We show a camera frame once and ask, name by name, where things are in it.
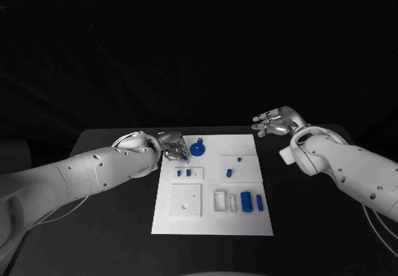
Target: white mat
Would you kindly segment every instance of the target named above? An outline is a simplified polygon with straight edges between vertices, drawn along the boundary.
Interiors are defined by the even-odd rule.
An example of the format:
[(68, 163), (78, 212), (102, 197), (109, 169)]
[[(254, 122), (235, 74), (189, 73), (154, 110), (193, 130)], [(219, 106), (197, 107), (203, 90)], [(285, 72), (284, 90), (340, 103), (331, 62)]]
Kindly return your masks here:
[[(197, 138), (203, 139), (203, 145), (206, 151), (202, 156), (189, 156), (189, 163), (183, 165), (180, 162), (167, 161), (163, 158), (161, 172), (157, 189), (156, 200), (156, 213), (153, 216), (153, 234), (180, 234), (180, 235), (251, 235), (251, 236), (272, 236), (272, 226), (269, 222), (269, 213), (267, 207), (267, 198), (264, 193), (262, 182), (239, 182), (239, 183), (222, 183), (219, 171), (219, 158), (225, 155), (241, 156), (245, 161), (246, 155), (255, 155), (255, 141), (252, 135), (190, 135), (184, 136), (187, 146), (197, 142)], [(184, 182), (173, 180), (174, 168), (203, 168), (203, 182)], [(196, 189), (202, 190), (202, 202), (199, 215), (194, 216), (176, 216), (170, 211), (177, 208), (174, 202), (174, 194), (171, 191), (174, 185), (192, 184)], [(225, 205), (228, 207), (226, 212), (213, 211), (213, 192), (225, 192)], [(241, 205), (241, 192), (251, 192), (252, 200), (252, 212), (242, 212)], [(255, 195), (261, 195), (264, 211), (258, 211)], [(228, 196), (235, 196), (235, 208), (236, 212), (229, 212)], [(190, 210), (190, 200), (193, 198), (186, 197), (186, 204), (182, 204), (182, 209)]]

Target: table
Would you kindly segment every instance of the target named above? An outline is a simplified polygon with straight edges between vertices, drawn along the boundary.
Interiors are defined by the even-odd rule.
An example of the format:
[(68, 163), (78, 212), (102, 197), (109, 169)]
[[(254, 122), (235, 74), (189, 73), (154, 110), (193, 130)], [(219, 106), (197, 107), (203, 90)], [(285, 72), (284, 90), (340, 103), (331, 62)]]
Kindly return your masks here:
[[(320, 127), (352, 143), (342, 126)], [(259, 139), (249, 126), (92, 129), (81, 134), (70, 156), (109, 146), (132, 131), (154, 135), (173, 130), (184, 135), (255, 135), (274, 236), (151, 235), (157, 170), (89, 197), (72, 214), (32, 230), (13, 276), (202, 271), (389, 275), (398, 271), (398, 261), (372, 232), (362, 205), (337, 190), (326, 174), (308, 177), (295, 164), (284, 164), (278, 151), (288, 146), (290, 136)]]

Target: robotic hand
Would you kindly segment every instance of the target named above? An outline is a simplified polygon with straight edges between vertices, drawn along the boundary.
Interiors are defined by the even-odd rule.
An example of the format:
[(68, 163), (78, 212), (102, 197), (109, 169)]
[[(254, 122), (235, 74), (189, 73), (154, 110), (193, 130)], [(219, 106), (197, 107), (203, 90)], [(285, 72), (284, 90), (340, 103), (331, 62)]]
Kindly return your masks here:
[(337, 188), (365, 206), (398, 221), (398, 164), (349, 145), (329, 129), (306, 123), (287, 106), (252, 118), (264, 137), (291, 134), (290, 146), (280, 151), (287, 165), (297, 163), (307, 175), (326, 173)]
[(0, 261), (24, 232), (59, 207), (154, 171), (161, 151), (169, 160), (187, 162), (189, 149), (180, 132), (161, 132), (157, 137), (134, 132), (111, 147), (0, 175)]

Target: white cable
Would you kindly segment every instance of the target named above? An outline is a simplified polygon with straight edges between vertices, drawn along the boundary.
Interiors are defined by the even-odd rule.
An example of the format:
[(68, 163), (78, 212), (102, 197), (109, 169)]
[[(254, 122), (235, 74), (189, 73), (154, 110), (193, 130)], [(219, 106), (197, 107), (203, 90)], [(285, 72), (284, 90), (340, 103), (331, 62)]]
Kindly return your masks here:
[[(131, 132), (130, 134), (127, 134), (127, 135), (124, 135), (115, 142), (114, 142), (114, 144), (112, 144), (112, 147), (120, 143), (120, 141), (122, 140), (122, 139), (125, 139), (130, 135), (132, 135), (134, 134), (134, 132)], [(56, 221), (56, 220), (59, 220), (59, 219), (62, 219), (82, 204), (83, 204), (83, 202), (85, 202), (85, 200), (88, 199), (88, 197), (85, 197), (85, 199), (82, 200), (82, 202), (78, 204), (78, 206), (65, 214), (65, 215), (62, 215), (60, 217), (57, 217), (57, 218), (55, 218), (53, 220), (47, 220), (47, 221), (43, 221), (43, 222), (40, 222), (39, 224), (36, 224), (34, 226), (37, 226), (37, 225), (40, 225), (40, 224), (45, 224), (45, 223), (50, 223), (50, 222), (53, 222), (53, 221)], [(55, 212), (56, 210), (52, 210), (50, 211), (50, 213), (47, 214), (47, 216), (46, 216), (46, 218), (52, 215), (52, 213)]]
[(83, 202), (85, 202), (86, 199), (88, 199), (88, 197), (85, 197), (85, 199), (83, 199), (82, 202), (78, 204), (78, 206), (76, 206), (65, 215), (62, 215), (60, 217), (55, 218), (53, 220), (43, 221), (43, 222), (39, 223), (37, 225), (45, 224), (45, 223), (50, 223), (50, 222), (53, 222), (53, 221), (62, 219), (62, 218), (63, 218), (63, 217), (65, 217), (65, 216), (81, 206), (81, 204), (83, 204)]
[(373, 226), (373, 224), (372, 224), (369, 215), (368, 215), (368, 211), (366, 211), (366, 207), (365, 207), (363, 204), (362, 204), (362, 207), (363, 207), (365, 215), (366, 215), (366, 217), (368, 217), (368, 221), (369, 221), (370, 226), (372, 226), (372, 228), (373, 228), (375, 234), (378, 235), (379, 240), (383, 242), (385, 246), (388, 247), (388, 249), (389, 249), (389, 251), (392, 252), (392, 254), (395, 255), (395, 257), (398, 258), (398, 254), (393, 252), (393, 250), (392, 250), (391, 247), (388, 246), (388, 243), (383, 241), (383, 238), (379, 236), (378, 230), (375, 230), (375, 226)]
[(379, 215), (378, 215), (378, 212), (376, 212), (375, 210), (373, 210), (373, 213), (375, 213), (375, 216), (376, 216), (378, 219), (379, 219), (379, 222), (381, 222), (381, 224), (382, 224), (385, 230), (393, 235), (393, 238), (398, 240), (396, 235), (392, 233), (392, 231), (389, 230), (388, 226), (383, 224), (383, 221), (382, 221), (382, 219), (381, 219), (381, 217), (379, 217)]

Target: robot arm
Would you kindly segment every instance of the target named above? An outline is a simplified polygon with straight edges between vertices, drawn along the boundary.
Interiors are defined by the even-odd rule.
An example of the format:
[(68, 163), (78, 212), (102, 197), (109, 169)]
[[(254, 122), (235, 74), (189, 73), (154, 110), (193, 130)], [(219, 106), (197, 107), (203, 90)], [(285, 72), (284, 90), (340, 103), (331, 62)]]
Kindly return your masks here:
[(180, 132), (153, 137), (134, 132), (112, 147), (30, 170), (0, 176), (0, 261), (24, 232), (60, 206), (117, 187), (157, 169), (164, 151), (169, 160), (187, 162)]
[(269, 133), (293, 135), (290, 146), (280, 151), (285, 164), (295, 162), (307, 175), (329, 174), (352, 198), (398, 221), (398, 164), (349, 145), (333, 131), (308, 125), (287, 106), (252, 120), (262, 120), (252, 125), (259, 137)]

